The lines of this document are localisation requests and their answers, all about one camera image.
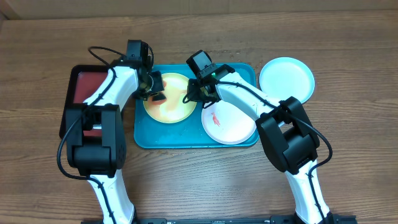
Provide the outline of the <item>yellow plate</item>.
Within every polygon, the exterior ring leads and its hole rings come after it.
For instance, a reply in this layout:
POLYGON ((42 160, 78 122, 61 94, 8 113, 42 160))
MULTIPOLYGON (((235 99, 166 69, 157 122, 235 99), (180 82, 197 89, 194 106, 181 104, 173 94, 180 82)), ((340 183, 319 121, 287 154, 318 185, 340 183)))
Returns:
POLYGON ((189 117, 197 103, 190 101, 183 103, 187 94, 188 78, 179 73, 162 74, 166 99, 154 101, 150 97, 143 102, 148 115, 161 123, 177 123, 189 117))

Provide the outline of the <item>pink plate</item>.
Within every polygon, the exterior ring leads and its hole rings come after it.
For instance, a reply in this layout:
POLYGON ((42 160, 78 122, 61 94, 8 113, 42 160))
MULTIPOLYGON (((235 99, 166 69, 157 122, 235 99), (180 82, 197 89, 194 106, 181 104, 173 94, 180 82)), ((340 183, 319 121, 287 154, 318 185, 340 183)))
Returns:
POLYGON ((210 138, 234 145, 248 140, 255 132, 255 122, 236 106, 219 101, 202 109, 201 122, 210 138))

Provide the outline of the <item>light blue plate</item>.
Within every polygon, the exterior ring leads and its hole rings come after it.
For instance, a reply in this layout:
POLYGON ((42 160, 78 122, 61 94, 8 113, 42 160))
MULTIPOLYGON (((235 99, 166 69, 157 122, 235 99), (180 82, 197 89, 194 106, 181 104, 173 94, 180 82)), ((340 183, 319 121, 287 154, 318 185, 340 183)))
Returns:
POLYGON ((315 78, 303 62, 291 57, 279 57, 263 66, 259 86, 271 97, 286 100, 293 96, 305 103, 313 95, 315 78))

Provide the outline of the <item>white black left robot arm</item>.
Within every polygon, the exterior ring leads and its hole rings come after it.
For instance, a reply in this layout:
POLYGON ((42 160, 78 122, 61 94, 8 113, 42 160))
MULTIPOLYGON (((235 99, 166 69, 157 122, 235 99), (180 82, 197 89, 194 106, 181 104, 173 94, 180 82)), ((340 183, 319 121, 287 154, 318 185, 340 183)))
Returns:
POLYGON ((101 223, 138 223, 124 185, 126 160, 122 113, 130 97, 165 101, 154 53, 142 40, 129 40, 111 63, 72 68, 57 151, 60 172, 88 181, 103 211, 101 223))

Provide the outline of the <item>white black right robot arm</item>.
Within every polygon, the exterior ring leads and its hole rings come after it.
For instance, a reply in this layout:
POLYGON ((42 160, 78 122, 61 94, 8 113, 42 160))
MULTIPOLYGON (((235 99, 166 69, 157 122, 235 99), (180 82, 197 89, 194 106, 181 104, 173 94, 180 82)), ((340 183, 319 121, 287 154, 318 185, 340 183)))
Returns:
POLYGON ((268 160, 288 179, 299 222, 331 223, 332 214, 323 199, 317 168, 331 159, 333 150, 328 150, 325 160, 317 161, 320 143, 327 147, 331 144, 313 127, 301 102, 293 96, 272 100, 231 66, 217 66, 203 50, 186 63, 195 78, 189 81, 183 102, 201 101, 207 108, 225 101, 248 115, 256 124, 268 160))

